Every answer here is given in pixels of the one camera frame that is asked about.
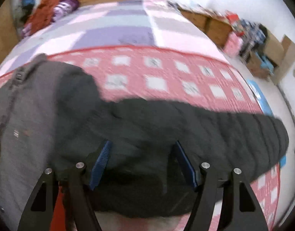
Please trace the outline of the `grey quilted coat black sleeves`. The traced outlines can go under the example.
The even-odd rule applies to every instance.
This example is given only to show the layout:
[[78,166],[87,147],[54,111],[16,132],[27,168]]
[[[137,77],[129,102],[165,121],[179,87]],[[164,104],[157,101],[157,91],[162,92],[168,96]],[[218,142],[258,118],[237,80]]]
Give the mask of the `grey quilted coat black sleeves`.
[[196,195],[171,154],[176,142],[220,178],[237,167],[250,182],[277,164],[289,144],[282,121],[263,114],[176,101],[104,101],[83,69],[41,54],[0,88],[0,230],[17,229],[46,168],[61,180],[78,162],[91,171],[105,141],[112,149],[92,206],[131,218],[191,211]]

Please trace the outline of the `pile of colourful clothes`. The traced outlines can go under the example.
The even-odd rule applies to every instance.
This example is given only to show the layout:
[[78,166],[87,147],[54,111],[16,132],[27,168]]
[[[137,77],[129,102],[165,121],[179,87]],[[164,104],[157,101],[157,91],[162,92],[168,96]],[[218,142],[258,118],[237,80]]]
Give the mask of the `pile of colourful clothes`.
[[244,62],[250,58],[250,52],[264,44],[268,35],[267,29],[261,23],[239,19],[234,24],[235,33],[242,39],[243,44],[239,56]]

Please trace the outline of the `cardboard box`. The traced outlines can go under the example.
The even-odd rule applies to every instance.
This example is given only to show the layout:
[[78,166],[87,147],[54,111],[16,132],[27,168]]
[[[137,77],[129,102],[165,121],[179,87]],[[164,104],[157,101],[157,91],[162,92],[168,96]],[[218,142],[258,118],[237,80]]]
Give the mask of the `cardboard box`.
[[270,78],[278,85],[295,63],[295,43],[286,35],[279,41],[266,32],[264,43],[250,52],[246,67],[254,77]]

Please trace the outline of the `pink plush item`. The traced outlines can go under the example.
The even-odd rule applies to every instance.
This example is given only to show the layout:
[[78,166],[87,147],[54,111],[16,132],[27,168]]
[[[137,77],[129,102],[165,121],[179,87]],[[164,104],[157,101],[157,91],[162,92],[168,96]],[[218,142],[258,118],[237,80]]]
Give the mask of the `pink plush item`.
[[228,36],[226,44],[223,47],[223,52],[229,57],[236,57],[242,46],[243,39],[237,36],[236,33],[231,32]]

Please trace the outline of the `wooden wardrobe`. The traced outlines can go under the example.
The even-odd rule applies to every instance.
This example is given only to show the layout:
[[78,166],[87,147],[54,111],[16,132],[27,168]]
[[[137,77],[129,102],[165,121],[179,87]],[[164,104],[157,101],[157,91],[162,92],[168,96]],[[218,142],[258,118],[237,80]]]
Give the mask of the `wooden wardrobe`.
[[0,7],[0,64],[19,42],[10,0],[5,0]]

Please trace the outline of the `rust red knitted garment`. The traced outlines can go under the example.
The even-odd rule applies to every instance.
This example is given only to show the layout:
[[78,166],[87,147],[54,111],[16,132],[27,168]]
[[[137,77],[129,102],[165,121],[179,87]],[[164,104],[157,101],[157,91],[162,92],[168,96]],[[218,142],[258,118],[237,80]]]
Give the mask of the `rust red knitted garment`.
[[60,0],[41,0],[34,13],[28,18],[24,25],[23,34],[30,36],[37,31],[47,27],[51,23],[54,8]]

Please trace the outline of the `purple pink patchwork bedsheet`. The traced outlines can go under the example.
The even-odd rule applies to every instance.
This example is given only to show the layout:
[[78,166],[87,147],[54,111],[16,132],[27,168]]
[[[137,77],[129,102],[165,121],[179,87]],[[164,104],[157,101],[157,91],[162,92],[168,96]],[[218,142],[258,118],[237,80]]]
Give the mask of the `purple pink patchwork bedsheet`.
[[113,45],[150,45],[226,61],[216,45],[166,0],[128,0],[79,8],[21,40],[0,65],[0,76],[34,56]]

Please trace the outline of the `wooden bedside cabinet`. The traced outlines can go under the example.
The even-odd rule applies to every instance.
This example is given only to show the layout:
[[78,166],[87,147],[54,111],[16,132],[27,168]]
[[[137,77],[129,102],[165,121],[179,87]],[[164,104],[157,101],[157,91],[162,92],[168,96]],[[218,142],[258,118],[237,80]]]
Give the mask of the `wooden bedside cabinet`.
[[230,33],[233,31],[227,20],[218,19],[204,12],[194,12],[182,8],[178,10],[186,19],[205,33],[218,48],[222,49],[225,46]]

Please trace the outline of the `red box on cabinet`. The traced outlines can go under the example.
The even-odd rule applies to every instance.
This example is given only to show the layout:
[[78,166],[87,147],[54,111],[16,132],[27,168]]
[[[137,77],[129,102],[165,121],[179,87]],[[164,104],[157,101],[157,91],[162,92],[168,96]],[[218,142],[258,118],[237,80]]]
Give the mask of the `red box on cabinet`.
[[232,26],[239,21],[239,16],[236,13],[231,12],[229,10],[225,11],[225,17]]

